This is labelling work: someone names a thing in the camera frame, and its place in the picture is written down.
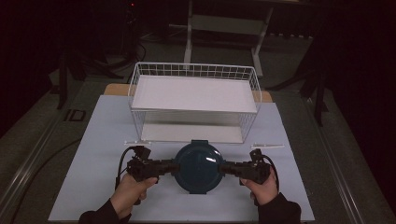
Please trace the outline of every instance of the person's left hand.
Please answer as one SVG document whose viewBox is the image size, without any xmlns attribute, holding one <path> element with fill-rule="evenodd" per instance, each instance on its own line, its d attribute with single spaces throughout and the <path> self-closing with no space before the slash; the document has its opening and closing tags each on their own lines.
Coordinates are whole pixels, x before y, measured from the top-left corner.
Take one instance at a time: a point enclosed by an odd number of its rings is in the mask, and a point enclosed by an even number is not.
<svg viewBox="0 0 396 224">
<path fill-rule="evenodd" d="M 157 180 L 156 177 L 152 177 L 136 182 L 129 174 L 125 174 L 122 177 L 119 186 L 110 198 L 119 219 L 127 217 L 132 212 L 132 207 L 138 199 L 146 199 L 146 190 L 153 186 Z"/>
</svg>

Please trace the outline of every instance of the dark blue dome object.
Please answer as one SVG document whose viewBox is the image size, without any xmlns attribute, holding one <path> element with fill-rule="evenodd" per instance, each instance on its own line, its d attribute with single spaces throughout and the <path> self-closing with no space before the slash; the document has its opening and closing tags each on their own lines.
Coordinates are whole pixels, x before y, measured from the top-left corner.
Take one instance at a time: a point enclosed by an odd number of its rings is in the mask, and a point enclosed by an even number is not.
<svg viewBox="0 0 396 224">
<path fill-rule="evenodd" d="M 223 177 L 218 166 L 224 159 L 206 140 L 192 140 L 177 153 L 175 163 L 180 164 L 175 179 L 190 194 L 206 194 Z"/>
</svg>

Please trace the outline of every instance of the gray floor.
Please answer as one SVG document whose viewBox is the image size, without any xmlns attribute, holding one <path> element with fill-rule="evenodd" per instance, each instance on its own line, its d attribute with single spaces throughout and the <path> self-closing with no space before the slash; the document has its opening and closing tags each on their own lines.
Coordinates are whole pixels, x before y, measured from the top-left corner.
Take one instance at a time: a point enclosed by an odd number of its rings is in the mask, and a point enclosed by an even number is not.
<svg viewBox="0 0 396 224">
<path fill-rule="evenodd" d="M 310 42 L 310 39 L 267 37 L 260 54 L 264 72 L 261 85 L 271 86 L 291 77 Z M 147 50 L 147 62 L 183 61 L 184 45 L 148 41 L 142 44 Z M 193 46 L 191 62 L 252 65 L 249 49 L 199 45 Z M 127 77 L 131 71 L 132 67 L 129 67 L 119 71 L 119 74 Z M 1 192 L 6 191 L 14 174 L 34 148 L 43 146 L 43 152 L 38 156 L 39 166 L 57 150 L 81 138 L 99 95 L 112 82 L 120 80 L 95 75 L 84 82 L 70 80 L 69 100 L 61 111 L 56 109 L 56 95 L 43 96 L 0 139 Z M 329 112 L 323 113 L 324 126 L 319 128 L 313 121 L 310 100 L 298 94 L 301 84 L 296 83 L 271 94 L 279 108 L 299 166 L 316 218 L 314 223 L 396 223 L 332 93 L 326 90 L 325 104 Z M 87 116 L 81 122 L 64 120 L 68 109 L 86 111 Z M 22 201 L 16 223 L 47 223 L 77 148 L 78 143 L 65 148 L 43 167 Z M 345 190 L 350 191 L 347 197 L 343 196 Z M 1 223 L 9 223 L 17 202 L 9 209 L 5 220 L 0 220 Z M 354 213 L 352 208 L 351 213 L 349 208 L 354 206 L 348 206 L 348 202 L 354 202 L 358 212 Z"/>
</svg>

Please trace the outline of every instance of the wire basket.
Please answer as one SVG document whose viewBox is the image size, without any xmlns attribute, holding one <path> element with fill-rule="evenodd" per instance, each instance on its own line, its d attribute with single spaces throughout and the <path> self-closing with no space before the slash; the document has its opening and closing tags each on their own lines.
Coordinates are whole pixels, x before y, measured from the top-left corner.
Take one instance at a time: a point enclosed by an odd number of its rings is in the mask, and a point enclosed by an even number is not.
<svg viewBox="0 0 396 224">
<path fill-rule="evenodd" d="M 251 97 L 251 102 L 255 107 L 254 111 L 249 112 L 234 112 L 227 110 L 201 110 L 200 107 L 195 107 L 193 109 L 188 108 L 172 108 L 163 109 L 159 108 L 136 108 L 134 101 L 136 94 L 139 94 L 139 80 L 141 77 L 154 77 L 154 78 L 177 78 L 182 81 L 205 81 L 205 83 L 216 83 L 220 84 L 221 89 L 223 83 L 241 82 L 249 87 L 249 94 L 247 98 Z M 248 135 L 251 125 L 260 109 L 260 103 L 262 102 L 262 93 L 257 79 L 256 72 L 251 66 L 236 66 L 236 65 L 222 65 L 222 64 L 202 64 L 202 63 L 137 63 L 134 68 L 134 73 L 132 75 L 130 89 L 129 89 L 129 105 L 134 118 L 134 125 L 139 136 L 139 140 L 145 141 L 182 141 L 190 142 L 191 139 L 205 139 L 209 142 L 218 143 L 243 143 Z M 176 97 L 173 99 L 165 99 L 166 102 L 179 101 Z M 150 122 L 154 120 L 160 123 L 172 123 L 176 124 L 175 127 L 180 124 L 184 124 L 184 128 L 190 125 L 189 130 L 177 129 L 181 135 L 188 132 L 198 132 L 197 130 L 202 130 L 202 127 L 206 127 L 208 132 L 202 131 L 204 135 L 192 133 L 183 138 L 177 138 L 174 136 L 168 136 L 165 138 L 150 139 L 147 138 L 145 133 L 145 125 L 149 126 Z M 239 128 L 240 137 L 235 137 L 235 140 L 230 139 L 230 137 L 211 139 L 211 136 L 206 134 L 218 133 L 222 128 L 236 125 Z"/>
</svg>

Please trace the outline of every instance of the sleeve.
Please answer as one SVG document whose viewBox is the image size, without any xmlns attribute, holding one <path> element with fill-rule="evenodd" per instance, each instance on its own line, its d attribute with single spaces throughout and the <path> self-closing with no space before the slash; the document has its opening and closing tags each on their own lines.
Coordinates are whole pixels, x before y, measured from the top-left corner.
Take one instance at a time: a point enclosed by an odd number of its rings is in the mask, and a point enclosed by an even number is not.
<svg viewBox="0 0 396 224">
<path fill-rule="evenodd" d="M 113 204 L 108 200 L 97 211 L 88 211 L 83 213 L 78 220 L 78 224 L 126 224 L 131 214 L 119 220 Z"/>
<path fill-rule="evenodd" d="M 271 202 L 260 205 L 260 224 L 300 224 L 300 205 L 286 200 L 282 193 L 279 193 Z"/>
</svg>

